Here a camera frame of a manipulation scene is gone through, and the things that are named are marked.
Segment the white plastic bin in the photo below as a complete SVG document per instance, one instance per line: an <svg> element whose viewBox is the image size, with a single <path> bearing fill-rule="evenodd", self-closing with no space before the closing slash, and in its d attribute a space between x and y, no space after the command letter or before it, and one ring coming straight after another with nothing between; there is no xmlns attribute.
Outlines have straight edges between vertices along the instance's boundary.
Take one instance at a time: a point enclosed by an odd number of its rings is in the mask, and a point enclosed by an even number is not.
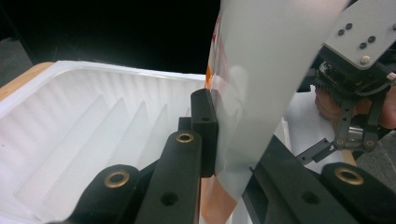
<svg viewBox="0 0 396 224"><path fill-rule="evenodd" d="M0 223L67 218L107 166L161 156L205 76L57 62L0 102Z"/></svg>

